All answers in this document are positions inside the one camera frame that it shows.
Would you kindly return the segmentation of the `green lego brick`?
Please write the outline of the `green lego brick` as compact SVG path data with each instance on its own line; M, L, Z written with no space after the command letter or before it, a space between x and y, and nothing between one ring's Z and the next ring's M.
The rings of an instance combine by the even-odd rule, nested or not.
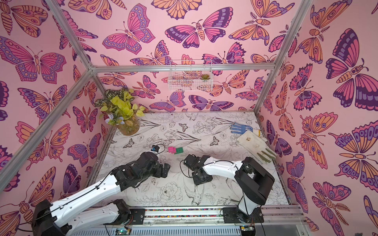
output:
M178 148L176 148L175 154L180 154L180 153L183 153L183 152L184 152L184 149L182 147L178 147Z

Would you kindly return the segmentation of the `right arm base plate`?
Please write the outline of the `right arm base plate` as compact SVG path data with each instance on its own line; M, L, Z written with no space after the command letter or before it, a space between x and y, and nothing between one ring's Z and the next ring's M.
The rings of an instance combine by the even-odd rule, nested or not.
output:
M224 207L220 211L225 223L263 223L264 218L260 207L253 210L251 214L243 213L237 207Z

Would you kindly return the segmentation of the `pink lego brick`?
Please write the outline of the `pink lego brick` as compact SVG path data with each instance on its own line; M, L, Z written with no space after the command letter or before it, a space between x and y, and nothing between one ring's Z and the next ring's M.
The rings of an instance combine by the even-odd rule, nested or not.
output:
M168 148L168 152L172 153L172 154L175 154L176 153L176 148L175 147L169 147Z

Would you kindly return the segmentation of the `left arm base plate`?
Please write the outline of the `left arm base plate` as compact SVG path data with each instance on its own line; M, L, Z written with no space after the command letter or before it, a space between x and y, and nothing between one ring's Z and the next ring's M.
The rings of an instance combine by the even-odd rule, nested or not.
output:
M145 209L123 209L118 211L117 218L105 225L142 225L145 217Z

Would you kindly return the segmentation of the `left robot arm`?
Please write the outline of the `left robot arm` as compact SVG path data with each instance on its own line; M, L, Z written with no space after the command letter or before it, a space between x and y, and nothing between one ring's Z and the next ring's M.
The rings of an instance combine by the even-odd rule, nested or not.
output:
M111 170L99 182L61 200L47 200L37 204L31 220L35 236L72 236L98 225L130 224L132 212L122 199L105 207L95 208L98 202L128 188L138 188L149 177L166 178L167 163L159 163L158 156L144 152L136 160Z

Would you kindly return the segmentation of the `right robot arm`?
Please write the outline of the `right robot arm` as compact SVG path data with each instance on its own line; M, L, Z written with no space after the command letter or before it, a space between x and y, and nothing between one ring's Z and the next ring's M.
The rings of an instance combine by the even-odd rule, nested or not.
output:
M266 204L275 178L255 159L246 157L242 161L220 160L208 155L188 155L183 164L192 171L195 185L209 183L213 176L235 181L242 190L236 217L241 222L251 222L259 208Z

